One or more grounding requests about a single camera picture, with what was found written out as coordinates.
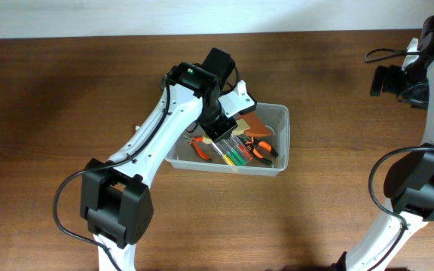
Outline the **red small cutting pliers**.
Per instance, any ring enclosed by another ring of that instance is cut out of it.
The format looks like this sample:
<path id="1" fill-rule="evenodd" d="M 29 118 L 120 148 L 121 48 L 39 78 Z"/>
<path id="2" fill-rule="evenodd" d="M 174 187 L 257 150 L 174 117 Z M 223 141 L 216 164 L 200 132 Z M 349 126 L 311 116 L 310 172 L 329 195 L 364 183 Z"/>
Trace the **red small cutting pliers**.
<path id="1" fill-rule="evenodd" d="M 212 158 L 208 155 L 206 155 L 201 148 L 198 146 L 199 142 L 203 142 L 203 136 L 199 135 L 199 136 L 186 136 L 184 135 L 182 137 L 182 139 L 187 142 L 193 149 L 194 152 L 198 155 L 198 157 L 202 160 L 204 160 L 205 162 L 211 163 L 212 162 Z"/>

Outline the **clear screwdriver set case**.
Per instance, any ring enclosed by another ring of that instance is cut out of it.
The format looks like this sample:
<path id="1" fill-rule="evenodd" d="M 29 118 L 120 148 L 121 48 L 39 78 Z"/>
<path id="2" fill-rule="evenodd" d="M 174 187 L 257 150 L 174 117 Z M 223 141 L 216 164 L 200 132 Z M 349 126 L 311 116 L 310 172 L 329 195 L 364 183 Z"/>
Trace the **clear screwdriver set case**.
<path id="1" fill-rule="evenodd" d="M 252 159 L 244 144 L 235 136 L 213 142 L 212 147 L 229 166 L 245 166 Z"/>

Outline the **orange scraper wooden handle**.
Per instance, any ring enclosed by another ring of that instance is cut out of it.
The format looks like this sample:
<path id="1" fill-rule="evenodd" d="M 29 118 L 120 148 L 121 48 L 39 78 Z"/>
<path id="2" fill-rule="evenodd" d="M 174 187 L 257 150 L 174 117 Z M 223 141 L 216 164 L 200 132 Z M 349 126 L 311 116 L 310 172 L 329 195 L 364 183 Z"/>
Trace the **orange scraper wooden handle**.
<path id="1" fill-rule="evenodd" d="M 252 111 L 248 114 L 238 114 L 237 118 L 232 117 L 237 122 L 237 128 L 231 136 L 267 137 L 272 136 L 270 128 L 267 128 L 258 115 Z M 204 133 L 207 141 L 212 140 Z"/>

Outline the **orange black long-nose pliers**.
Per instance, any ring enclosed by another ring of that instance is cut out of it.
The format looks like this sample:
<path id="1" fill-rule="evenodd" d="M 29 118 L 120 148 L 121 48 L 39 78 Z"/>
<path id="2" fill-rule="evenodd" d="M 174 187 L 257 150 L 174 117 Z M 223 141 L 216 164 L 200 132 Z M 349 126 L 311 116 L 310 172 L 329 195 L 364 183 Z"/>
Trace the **orange black long-nose pliers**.
<path id="1" fill-rule="evenodd" d="M 279 153 L 277 150 L 267 143 L 266 141 L 263 141 L 261 139 L 258 139 L 256 137 L 248 137 L 248 136 L 239 136 L 238 139 L 244 144 L 246 150 L 260 163 L 266 165 L 266 166 L 272 166 L 274 161 L 271 159 L 268 159 L 265 155 L 261 153 L 261 151 L 266 151 L 269 153 L 273 158 L 278 158 Z"/>

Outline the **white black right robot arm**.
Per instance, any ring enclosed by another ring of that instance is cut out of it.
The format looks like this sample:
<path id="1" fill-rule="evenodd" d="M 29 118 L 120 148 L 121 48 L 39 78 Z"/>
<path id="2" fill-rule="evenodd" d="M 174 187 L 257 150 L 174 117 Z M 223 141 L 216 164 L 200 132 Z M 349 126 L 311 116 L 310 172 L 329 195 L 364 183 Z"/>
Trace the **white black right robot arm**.
<path id="1" fill-rule="evenodd" d="M 385 270 L 402 246 L 434 221 L 434 15 L 406 50 L 385 48 L 387 59 L 402 65 L 379 65 L 371 96 L 392 93 L 400 102 L 427 112 L 420 145 L 382 156 L 368 177 L 368 192 L 380 214 L 365 237 L 345 251 L 332 270 Z"/>

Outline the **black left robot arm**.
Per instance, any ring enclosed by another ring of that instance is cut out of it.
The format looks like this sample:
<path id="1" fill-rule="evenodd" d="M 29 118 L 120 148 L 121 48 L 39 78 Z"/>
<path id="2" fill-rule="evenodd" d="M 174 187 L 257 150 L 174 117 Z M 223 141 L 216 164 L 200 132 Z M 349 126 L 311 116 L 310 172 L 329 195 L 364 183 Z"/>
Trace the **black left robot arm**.
<path id="1" fill-rule="evenodd" d="M 243 81 L 222 92 L 236 71 L 231 55 L 217 48 L 201 64 L 172 67 L 159 103 L 133 137 L 107 161 L 86 165 L 80 215 L 99 247 L 100 270 L 135 268 L 136 243 L 154 213 L 151 183 L 181 134 L 195 123 L 214 142 L 228 139 L 237 128 L 233 116 L 255 107 Z"/>

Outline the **clear plastic container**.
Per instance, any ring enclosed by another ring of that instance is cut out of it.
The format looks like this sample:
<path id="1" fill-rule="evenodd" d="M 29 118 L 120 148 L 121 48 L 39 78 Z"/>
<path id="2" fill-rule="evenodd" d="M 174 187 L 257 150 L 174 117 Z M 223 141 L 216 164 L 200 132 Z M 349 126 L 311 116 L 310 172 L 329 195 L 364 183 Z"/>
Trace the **clear plastic container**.
<path id="1" fill-rule="evenodd" d="M 233 173 L 241 175 L 276 176 L 285 170 L 289 164 L 290 122 L 289 110 L 284 105 L 259 102 L 255 113 L 270 128 L 273 135 L 264 138 L 279 153 L 273 158 L 266 151 L 261 151 L 268 159 L 274 161 L 272 166 L 266 166 L 251 159 L 245 166 L 229 166 L 214 150 L 212 145 L 198 143 L 201 150 L 212 158 L 208 163 L 200 159 L 194 149 L 183 139 L 173 145 L 165 160 L 176 169 L 189 169 L 207 172 Z"/>

